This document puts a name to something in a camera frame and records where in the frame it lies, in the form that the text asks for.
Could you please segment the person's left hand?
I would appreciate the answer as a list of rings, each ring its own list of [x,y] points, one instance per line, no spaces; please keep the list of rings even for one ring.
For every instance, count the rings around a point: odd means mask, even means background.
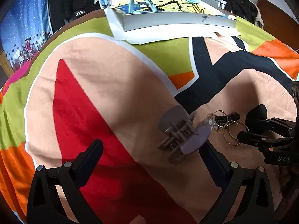
[[[139,215],[134,218],[134,220],[132,220],[129,224],[146,224],[146,221],[142,216]]]

